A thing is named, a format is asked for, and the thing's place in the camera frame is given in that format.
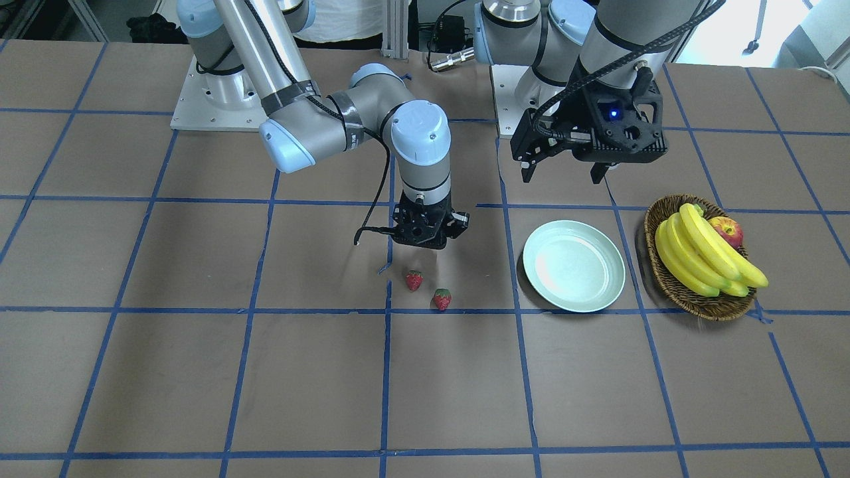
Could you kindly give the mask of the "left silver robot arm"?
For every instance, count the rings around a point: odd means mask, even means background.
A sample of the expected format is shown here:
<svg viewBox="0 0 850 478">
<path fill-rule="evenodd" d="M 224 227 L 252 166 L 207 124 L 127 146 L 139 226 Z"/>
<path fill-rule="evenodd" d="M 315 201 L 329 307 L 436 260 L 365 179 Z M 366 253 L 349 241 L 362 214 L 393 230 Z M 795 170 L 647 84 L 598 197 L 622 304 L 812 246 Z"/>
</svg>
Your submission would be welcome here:
<svg viewBox="0 0 850 478">
<path fill-rule="evenodd" d="M 592 182 L 622 163 L 667 154 L 656 76 L 679 39 L 722 1 L 481 1 L 473 48 L 485 64 L 522 66 L 511 151 L 523 182 L 564 151 Z"/>
</svg>

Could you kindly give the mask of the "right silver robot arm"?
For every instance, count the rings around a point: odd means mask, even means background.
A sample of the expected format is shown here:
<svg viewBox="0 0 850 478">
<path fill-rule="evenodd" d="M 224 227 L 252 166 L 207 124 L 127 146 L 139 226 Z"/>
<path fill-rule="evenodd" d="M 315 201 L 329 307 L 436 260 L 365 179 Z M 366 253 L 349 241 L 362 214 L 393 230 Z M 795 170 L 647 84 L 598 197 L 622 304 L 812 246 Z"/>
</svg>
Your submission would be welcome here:
<svg viewBox="0 0 850 478">
<path fill-rule="evenodd" d="M 293 173 L 376 139 L 400 163 L 402 194 L 394 226 L 374 232 L 412 247 L 442 249 L 468 229 L 450 200 L 450 127 L 446 113 L 416 99 L 380 63 L 353 73 L 327 97 L 313 81 L 294 33 L 312 25 L 312 1 L 179 1 L 179 26 L 217 111 L 260 106 L 261 142 L 276 169 Z"/>
</svg>

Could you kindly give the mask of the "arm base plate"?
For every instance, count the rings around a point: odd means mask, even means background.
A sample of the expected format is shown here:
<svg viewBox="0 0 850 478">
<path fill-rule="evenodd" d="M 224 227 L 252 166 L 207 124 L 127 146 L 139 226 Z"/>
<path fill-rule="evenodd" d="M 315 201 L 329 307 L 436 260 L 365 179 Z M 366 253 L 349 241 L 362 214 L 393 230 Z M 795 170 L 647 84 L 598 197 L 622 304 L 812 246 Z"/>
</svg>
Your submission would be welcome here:
<svg viewBox="0 0 850 478">
<path fill-rule="evenodd" d="M 491 81 L 501 139 L 512 137 L 523 112 L 542 106 L 561 91 L 558 86 L 539 78 L 531 66 L 493 64 Z"/>
<path fill-rule="evenodd" d="M 201 74 L 192 58 L 171 127 L 185 131 L 255 132 L 268 119 L 247 73 Z"/>
</svg>

